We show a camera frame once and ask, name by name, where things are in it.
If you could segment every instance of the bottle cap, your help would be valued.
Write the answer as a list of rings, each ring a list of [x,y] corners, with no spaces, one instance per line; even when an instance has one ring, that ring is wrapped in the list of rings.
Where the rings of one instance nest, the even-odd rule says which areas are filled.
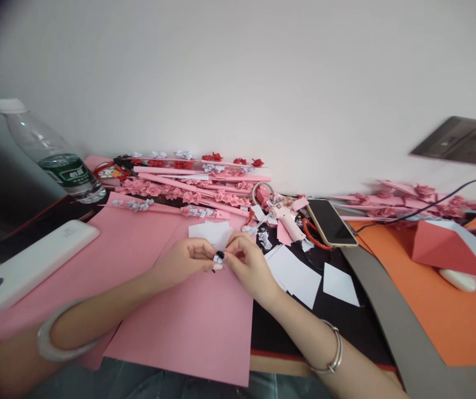
[[[0,113],[2,114],[22,114],[28,109],[18,99],[0,99]]]

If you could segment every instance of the woman's left hand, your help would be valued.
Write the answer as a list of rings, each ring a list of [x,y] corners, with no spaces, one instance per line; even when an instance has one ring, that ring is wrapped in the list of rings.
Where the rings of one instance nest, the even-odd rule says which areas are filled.
[[[221,265],[214,263],[214,256],[216,249],[204,238],[186,238],[177,241],[146,276],[155,293],[164,291],[195,272],[221,269]]]

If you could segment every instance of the woman's right hand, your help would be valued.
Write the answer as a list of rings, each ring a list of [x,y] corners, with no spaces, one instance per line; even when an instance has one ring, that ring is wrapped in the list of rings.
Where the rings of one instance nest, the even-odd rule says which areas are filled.
[[[249,233],[232,234],[224,252],[223,262],[232,268],[243,288],[262,307],[268,307],[284,293],[273,278],[262,250]]]

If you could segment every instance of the white wall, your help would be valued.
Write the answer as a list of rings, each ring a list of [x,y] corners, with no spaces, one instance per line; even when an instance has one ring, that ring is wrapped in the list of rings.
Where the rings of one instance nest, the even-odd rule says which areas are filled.
[[[0,96],[85,154],[261,157],[278,191],[309,195],[476,178],[407,155],[447,117],[476,118],[474,0],[13,3]]]

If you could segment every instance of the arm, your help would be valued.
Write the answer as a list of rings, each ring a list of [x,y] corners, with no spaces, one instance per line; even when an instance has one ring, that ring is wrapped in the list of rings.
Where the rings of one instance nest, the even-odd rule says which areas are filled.
[[[75,349],[103,337],[151,296],[183,282],[195,272],[211,270],[215,255],[215,248],[205,239],[178,241],[148,272],[61,315],[51,330],[53,346]],[[0,344],[0,398],[24,396],[66,365],[39,356],[39,328],[34,326]]]
[[[281,324],[304,357],[324,369],[335,357],[332,329],[286,295],[271,275],[264,255],[249,234],[231,236],[225,262],[248,293]],[[341,398],[406,398],[375,364],[343,339],[343,357],[335,374],[319,374],[321,381]]]

